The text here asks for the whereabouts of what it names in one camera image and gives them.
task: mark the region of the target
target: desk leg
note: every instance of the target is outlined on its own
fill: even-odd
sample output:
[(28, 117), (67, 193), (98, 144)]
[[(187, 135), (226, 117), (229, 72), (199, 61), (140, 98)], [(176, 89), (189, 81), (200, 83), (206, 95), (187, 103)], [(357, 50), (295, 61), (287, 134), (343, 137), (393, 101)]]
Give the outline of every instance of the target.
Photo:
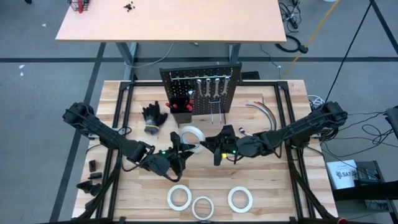
[[(125, 42), (116, 42), (116, 46), (118, 47), (120, 54), (122, 55), (122, 58), (124, 59), (124, 62), (127, 65), (133, 65), (134, 64), (134, 56), (136, 55), (136, 50), (137, 50), (138, 44), (134, 42), (134, 43), (131, 43), (130, 47), (128, 47), (127, 43), (125, 43)], [(134, 69), (126, 66), (126, 69), (124, 70), (123, 80), (131, 80), (133, 73), (134, 73)]]
[(229, 55), (229, 63), (236, 64), (238, 63), (239, 50), (241, 48), (241, 44), (227, 44), (228, 45), (228, 55)]

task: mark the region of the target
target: red tool holder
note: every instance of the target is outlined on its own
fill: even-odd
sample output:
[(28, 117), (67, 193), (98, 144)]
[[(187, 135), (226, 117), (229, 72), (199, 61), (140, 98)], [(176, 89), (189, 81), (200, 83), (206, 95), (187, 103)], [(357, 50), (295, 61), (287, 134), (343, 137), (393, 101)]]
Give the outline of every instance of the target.
[(68, 4), (74, 11), (87, 11), (90, 0), (68, 0)]

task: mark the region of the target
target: tape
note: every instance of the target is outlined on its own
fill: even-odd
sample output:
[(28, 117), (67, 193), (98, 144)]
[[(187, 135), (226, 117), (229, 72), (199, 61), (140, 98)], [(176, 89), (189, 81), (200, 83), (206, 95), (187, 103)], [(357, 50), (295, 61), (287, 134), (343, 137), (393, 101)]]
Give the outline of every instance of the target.
[[(199, 139), (199, 141), (206, 140), (205, 135), (198, 128), (193, 127), (193, 126), (185, 126), (180, 130), (181, 141), (184, 144), (189, 144), (189, 142), (185, 136), (185, 134), (187, 134), (187, 133), (194, 134)], [(196, 147), (194, 147), (193, 149), (190, 149), (189, 151), (194, 152), (194, 153), (199, 153), (204, 148), (205, 147), (203, 147), (201, 144), (198, 144), (198, 145), (196, 145)]]
[[(201, 200), (201, 199), (204, 199), (204, 200), (206, 200), (206, 201), (208, 201), (208, 202), (210, 203), (211, 211), (210, 211), (210, 214), (209, 214), (208, 216), (206, 216), (206, 217), (199, 217), (198, 214), (197, 214), (196, 211), (195, 211), (195, 205), (196, 205), (197, 202), (198, 202), (199, 200)], [(206, 196), (198, 197), (198, 198), (196, 198), (196, 199), (193, 201), (193, 204), (192, 204), (192, 213), (193, 213), (193, 216), (195, 216), (195, 218), (197, 218), (197, 219), (199, 219), (199, 220), (202, 220), (202, 221), (208, 220), (211, 216), (213, 216), (213, 213), (214, 213), (214, 204), (213, 204), (213, 202), (210, 200), (210, 198), (208, 198), (208, 197), (206, 197)]]
[[(232, 196), (237, 191), (243, 191), (246, 194), (246, 196), (248, 197), (248, 204), (244, 208), (237, 208), (234, 205), (234, 203), (232, 202)], [(245, 212), (249, 211), (250, 208), (253, 205), (253, 196), (251, 195), (250, 191), (248, 189), (246, 189), (245, 187), (234, 187), (234, 188), (232, 188), (232, 190), (229, 191), (229, 194), (228, 194), (228, 205), (235, 212), (245, 213)]]
[[(187, 202), (185, 202), (184, 205), (182, 206), (175, 206), (172, 202), (172, 196), (173, 193), (176, 190), (183, 190), (187, 193)], [(191, 191), (188, 189), (188, 187), (184, 186), (184, 185), (175, 185), (174, 187), (172, 187), (169, 192), (167, 193), (167, 203), (169, 204), (169, 207), (172, 208), (172, 210), (175, 211), (182, 211), (188, 208), (188, 206), (191, 204), (192, 201), (192, 194)]]

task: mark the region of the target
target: work glove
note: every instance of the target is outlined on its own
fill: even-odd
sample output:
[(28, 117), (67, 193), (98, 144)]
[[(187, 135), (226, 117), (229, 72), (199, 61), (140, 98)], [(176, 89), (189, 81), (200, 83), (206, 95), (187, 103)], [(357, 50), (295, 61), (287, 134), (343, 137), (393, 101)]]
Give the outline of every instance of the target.
[(159, 126), (167, 119), (167, 113), (161, 114), (159, 103), (155, 101), (155, 105), (150, 104), (147, 108), (142, 108), (145, 119), (145, 132), (155, 134), (159, 131)]

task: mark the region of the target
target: wooden desk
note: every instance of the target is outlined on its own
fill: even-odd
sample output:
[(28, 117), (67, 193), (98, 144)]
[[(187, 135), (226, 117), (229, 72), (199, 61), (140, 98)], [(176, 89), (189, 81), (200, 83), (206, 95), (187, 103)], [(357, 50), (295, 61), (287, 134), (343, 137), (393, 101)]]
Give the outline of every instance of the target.
[[(120, 81), (105, 82), (99, 101), (97, 116), (109, 126), (113, 122), (119, 84)], [(296, 119), (308, 115), (310, 107), (304, 82), (302, 80), (289, 81), (289, 90)], [(231, 111), (226, 115), (227, 124), (233, 124), (237, 136), (242, 137), (242, 134), (238, 132), (238, 128), (241, 126), (252, 133), (269, 129), (269, 122), (262, 112), (256, 108), (245, 106), (245, 103), (262, 101), (262, 99), (275, 114), (278, 128), (280, 128), (274, 88), (268, 86), (238, 86)], [(178, 132), (172, 116), (169, 116), (166, 123), (161, 127), (159, 134), (151, 136), (144, 132), (145, 122), (141, 115), (142, 107), (153, 103), (155, 100), (159, 101), (161, 111), (167, 111), (166, 106), (164, 106), (167, 101), (164, 87), (134, 87), (128, 125), (132, 129), (132, 133), (127, 138), (153, 144), (158, 150), (167, 149), (171, 146), (169, 133), (171, 131)], [(122, 111), (119, 126), (123, 120), (123, 113)], [(223, 126), (220, 123), (211, 124), (210, 115), (194, 116), (193, 122), (189, 125), (201, 129), (205, 136), (218, 134)], [(90, 147), (95, 144), (98, 144), (98, 141), (91, 141)], [(310, 147), (320, 149), (316, 140), (311, 141)], [(100, 146), (93, 148), (87, 154), (81, 181), (86, 181), (90, 174), (88, 161), (95, 159), (98, 171), (104, 169), (106, 151), (106, 148)], [(304, 158), (310, 188), (328, 211), (337, 216), (322, 156), (306, 149)], [(124, 164), (126, 167), (131, 166), (126, 160), (124, 160)], [(167, 192), (175, 184), (143, 169), (136, 169), (128, 173), (121, 172), (114, 219), (117, 220), (120, 216), (125, 216), (128, 220), (195, 220), (191, 206), (185, 211), (176, 212), (167, 205)], [(235, 166), (232, 162), (223, 160), (219, 167), (215, 167), (212, 153), (204, 149), (199, 154), (189, 158), (187, 169), (177, 184), (186, 185), (192, 191), (193, 200), (202, 195), (212, 199), (215, 205), (215, 212), (211, 217), (212, 221), (287, 221), (290, 216), (295, 216), (292, 185), (284, 151), (281, 159), (273, 155), (254, 159), (245, 158)], [(248, 188), (254, 197), (252, 209), (247, 213), (235, 213), (227, 203), (229, 190), (239, 185)], [(110, 191), (106, 196), (105, 211), (108, 209), (109, 195)], [(242, 202), (245, 200), (244, 198), (244, 195), (237, 195), (235, 199)], [(80, 215), (84, 211), (85, 203), (91, 199), (90, 194), (84, 194), (82, 190), (79, 190), (73, 216)], [(184, 198), (180, 196), (177, 201), (184, 202)], [(303, 196), (302, 205), (304, 214), (308, 216), (307, 205)], [(204, 204), (198, 204), (198, 208), (204, 207)]]
[(68, 10), (57, 40), (284, 42), (277, 0), (90, 1), (82, 14)]

